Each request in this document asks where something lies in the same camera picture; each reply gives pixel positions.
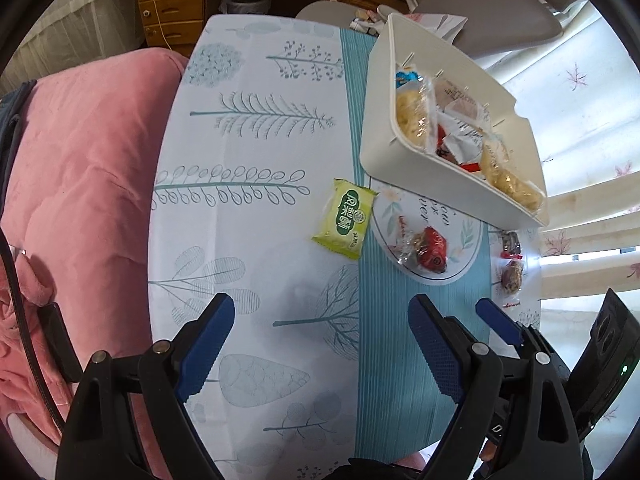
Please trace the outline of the clear nut snack packet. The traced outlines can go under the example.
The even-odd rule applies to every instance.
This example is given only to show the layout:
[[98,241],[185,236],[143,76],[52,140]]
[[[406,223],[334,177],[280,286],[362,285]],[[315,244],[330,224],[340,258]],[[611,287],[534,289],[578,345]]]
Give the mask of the clear nut snack packet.
[[500,284],[508,294],[516,294],[522,288],[524,263],[520,254],[502,252],[500,258],[504,261],[502,266]]

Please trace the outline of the beige wafer pack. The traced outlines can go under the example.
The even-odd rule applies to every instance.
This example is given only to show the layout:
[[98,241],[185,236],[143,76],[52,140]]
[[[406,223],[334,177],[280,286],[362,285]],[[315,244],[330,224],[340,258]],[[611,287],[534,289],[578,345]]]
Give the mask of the beige wafer pack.
[[546,196],[538,186],[516,173],[508,150],[494,134],[485,133],[480,171],[485,180],[532,214],[540,211]]

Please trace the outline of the red white striped snack packet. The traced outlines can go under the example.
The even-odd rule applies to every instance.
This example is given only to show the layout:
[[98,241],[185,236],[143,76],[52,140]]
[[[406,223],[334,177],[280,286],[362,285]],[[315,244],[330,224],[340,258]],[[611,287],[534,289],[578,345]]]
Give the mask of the red white striped snack packet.
[[438,125],[436,154],[467,172],[480,171],[483,135],[474,128]]

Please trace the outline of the clear rice cracker packet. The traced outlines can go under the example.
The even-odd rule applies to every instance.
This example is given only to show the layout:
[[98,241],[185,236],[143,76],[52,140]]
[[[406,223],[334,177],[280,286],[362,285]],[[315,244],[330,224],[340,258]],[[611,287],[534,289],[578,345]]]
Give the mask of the clear rice cracker packet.
[[432,140],[434,103],[431,90],[420,80],[409,81],[396,90],[396,120],[406,139],[426,151]]

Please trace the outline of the white plastic storage bin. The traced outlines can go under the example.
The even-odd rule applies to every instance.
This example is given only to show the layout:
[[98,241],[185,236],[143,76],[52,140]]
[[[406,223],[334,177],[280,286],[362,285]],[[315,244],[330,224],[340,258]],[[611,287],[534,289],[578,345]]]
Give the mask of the white plastic storage bin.
[[360,162],[375,180],[497,228],[549,221],[536,141],[514,97],[401,14],[387,19],[369,55]]

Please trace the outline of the dark chocolate biscuit packet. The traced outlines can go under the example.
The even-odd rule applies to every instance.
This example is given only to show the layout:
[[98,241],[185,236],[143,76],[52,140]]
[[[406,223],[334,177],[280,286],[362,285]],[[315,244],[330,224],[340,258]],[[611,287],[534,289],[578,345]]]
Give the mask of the dark chocolate biscuit packet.
[[518,233],[515,231],[501,231],[502,251],[509,256],[521,255],[522,248]]

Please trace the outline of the large cracker pack blue wrapper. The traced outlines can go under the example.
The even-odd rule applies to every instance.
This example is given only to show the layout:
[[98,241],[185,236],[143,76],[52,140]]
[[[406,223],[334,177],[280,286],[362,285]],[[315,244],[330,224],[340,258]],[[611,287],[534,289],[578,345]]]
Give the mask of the large cracker pack blue wrapper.
[[472,98],[465,88],[440,75],[434,79],[434,90],[436,105],[442,112],[480,130],[491,129],[488,107]]

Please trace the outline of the blue small candy packet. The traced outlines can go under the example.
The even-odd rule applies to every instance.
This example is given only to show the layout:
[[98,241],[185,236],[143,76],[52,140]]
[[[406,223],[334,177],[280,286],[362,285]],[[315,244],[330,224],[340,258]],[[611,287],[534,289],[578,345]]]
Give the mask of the blue small candy packet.
[[397,90],[405,87],[411,90],[420,90],[423,77],[414,67],[403,67],[395,74],[395,84]]

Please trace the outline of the red wrapped candy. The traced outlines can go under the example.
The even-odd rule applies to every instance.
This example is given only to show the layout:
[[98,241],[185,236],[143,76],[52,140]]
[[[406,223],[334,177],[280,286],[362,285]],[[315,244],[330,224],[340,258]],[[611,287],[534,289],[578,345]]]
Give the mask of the red wrapped candy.
[[447,270],[448,245],[445,237],[431,226],[416,234],[409,234],[402,242],[398,260],[402,264],[416,264],[433,272]]

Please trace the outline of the green snack packet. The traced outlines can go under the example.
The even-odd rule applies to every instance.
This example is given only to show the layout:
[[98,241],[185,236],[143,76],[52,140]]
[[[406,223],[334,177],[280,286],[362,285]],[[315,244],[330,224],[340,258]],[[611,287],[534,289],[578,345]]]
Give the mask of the green snack packet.
[[333,186],[329,209],[311,239],[331,252],[358,260],[378,193],[345,179],[334,179]]

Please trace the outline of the white floral curtain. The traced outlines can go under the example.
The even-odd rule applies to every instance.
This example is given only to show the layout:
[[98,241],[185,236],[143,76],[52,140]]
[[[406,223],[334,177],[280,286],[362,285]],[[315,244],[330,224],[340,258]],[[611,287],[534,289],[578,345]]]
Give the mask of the white floral curtain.
[[480,65],[515,96],[544,170],[542,332],[581,352],[608,289],[639,307],[639,0],[586,0],[561,38]]

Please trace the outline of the pink quilted blanket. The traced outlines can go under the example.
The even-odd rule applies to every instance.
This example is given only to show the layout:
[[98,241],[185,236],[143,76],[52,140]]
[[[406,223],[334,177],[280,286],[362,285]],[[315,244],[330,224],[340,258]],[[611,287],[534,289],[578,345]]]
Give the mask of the pink quilted blanket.
[[152,349],[152,189],[186,59],[132,51],[2,102],[1,428],[35,476],[165,479],[178,416]]

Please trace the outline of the grey office chair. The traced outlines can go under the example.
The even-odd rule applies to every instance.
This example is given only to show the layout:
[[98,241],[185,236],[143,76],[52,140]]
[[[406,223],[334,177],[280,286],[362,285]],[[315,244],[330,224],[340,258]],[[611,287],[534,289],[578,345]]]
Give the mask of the grey office chair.
[[561,38],[586,0],[419,0],[409,18],[452,41],[470,58],[539,47]]

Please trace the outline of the white lace covered furniture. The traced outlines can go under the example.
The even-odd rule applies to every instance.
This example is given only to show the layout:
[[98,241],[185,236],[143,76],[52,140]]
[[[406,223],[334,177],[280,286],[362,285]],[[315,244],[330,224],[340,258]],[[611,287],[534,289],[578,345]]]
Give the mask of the white lace covered furniture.
[[1,92],[143,43],[137,0],[54,0],[9,60]]

